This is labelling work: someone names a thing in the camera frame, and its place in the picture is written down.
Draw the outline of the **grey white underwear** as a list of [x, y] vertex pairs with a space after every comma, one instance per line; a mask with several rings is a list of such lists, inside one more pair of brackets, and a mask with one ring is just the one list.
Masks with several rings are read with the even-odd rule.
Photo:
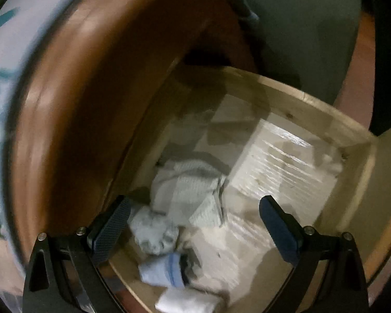
[[154, 212], [149, 206], [133, 206], [128, 226], [135, 243], [149, 255], [171, 253], [176, 248], [179, 227], [165, 215]]

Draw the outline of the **light blue underwear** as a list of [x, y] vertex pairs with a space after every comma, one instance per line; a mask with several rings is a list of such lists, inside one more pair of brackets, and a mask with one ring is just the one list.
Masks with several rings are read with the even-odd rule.
[[192, 252], [175, 251], [148, 258], [138, 270], [140, 280], [148, 285], [185, 288], [198, 277], [201, 263]]

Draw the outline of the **wooden drawer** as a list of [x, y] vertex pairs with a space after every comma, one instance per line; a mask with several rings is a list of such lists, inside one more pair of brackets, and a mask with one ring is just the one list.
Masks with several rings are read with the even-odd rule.
[[366, 279], [391, 251], [391, 128], [374, 136], [332, 106], [235, 68], [181, 67], [147, 108], [112, 194], [148, 200], [169, 160], [200, 159], [227, 176], [224, 223], [186, 229], [198, 253], [196, 285], [226, 297], [230, 312], [261, 312], [290, 272], [258, 214], [271, 195], [302, 225], [350, 232]]

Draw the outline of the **wooden nightstand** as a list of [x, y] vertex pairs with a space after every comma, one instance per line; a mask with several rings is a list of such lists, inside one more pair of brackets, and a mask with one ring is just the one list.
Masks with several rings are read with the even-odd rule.
[[17, 258], [105, 207], [153, 97], [205, 35], [253, 71], [229, 0], [72, 0], [28, 56], [6, 123], [5, 217]]

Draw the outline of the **white XINCCI shoe box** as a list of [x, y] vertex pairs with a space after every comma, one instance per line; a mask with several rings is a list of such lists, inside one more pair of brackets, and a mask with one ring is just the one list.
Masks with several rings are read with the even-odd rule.
[[25, 270], [5, 198], [6, 148], [23, 70], [40, 40], [72, 0], [0, 0], [0, 311], [21, 312]]

